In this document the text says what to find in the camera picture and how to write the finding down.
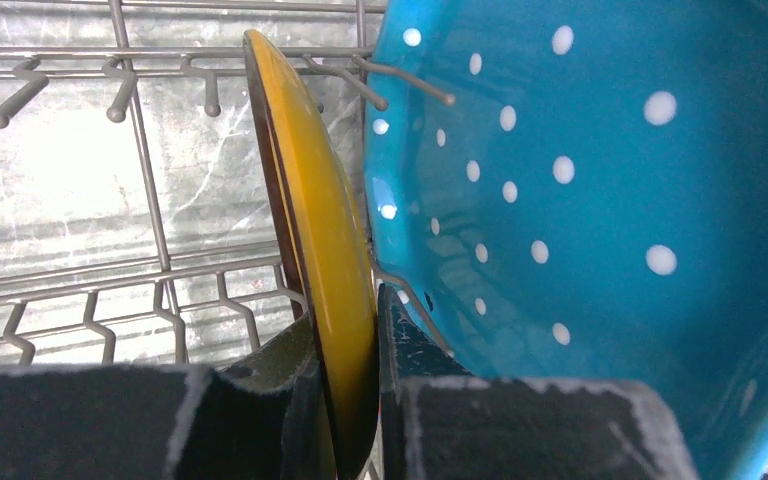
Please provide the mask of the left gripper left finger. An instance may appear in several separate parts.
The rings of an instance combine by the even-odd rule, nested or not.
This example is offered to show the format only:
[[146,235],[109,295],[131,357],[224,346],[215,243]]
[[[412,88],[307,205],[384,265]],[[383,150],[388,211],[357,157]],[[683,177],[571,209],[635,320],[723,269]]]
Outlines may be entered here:
[[0,479],[332,479],[310,322],[224,370],[0,367]]

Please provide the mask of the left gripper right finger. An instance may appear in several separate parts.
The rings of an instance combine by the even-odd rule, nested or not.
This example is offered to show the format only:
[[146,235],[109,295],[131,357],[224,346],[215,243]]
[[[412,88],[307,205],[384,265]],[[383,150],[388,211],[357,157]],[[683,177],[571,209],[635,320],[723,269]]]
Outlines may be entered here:
[[676,418],[635,381],[486,379],[378,291],[387,479],[694,479]]

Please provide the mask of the yellow and red plate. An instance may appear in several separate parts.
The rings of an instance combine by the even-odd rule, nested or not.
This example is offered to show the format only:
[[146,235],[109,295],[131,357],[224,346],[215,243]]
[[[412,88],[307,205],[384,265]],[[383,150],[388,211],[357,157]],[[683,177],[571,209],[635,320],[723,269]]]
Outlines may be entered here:
[[354,195],[316,102],[287,57],[249,29],[244,58],[285,271],[303,290],[324,367],[337,476],[356,479],[375,438],[378,348]]

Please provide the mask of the blue polka dot plate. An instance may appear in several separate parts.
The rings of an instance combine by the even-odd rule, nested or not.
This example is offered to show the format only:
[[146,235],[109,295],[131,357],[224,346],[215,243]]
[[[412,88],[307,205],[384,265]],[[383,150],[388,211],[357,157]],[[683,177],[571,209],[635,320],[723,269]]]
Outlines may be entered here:
[[628,378],[705,479],[768,464],[768,1],[392,1],[377,259],[486,376]]

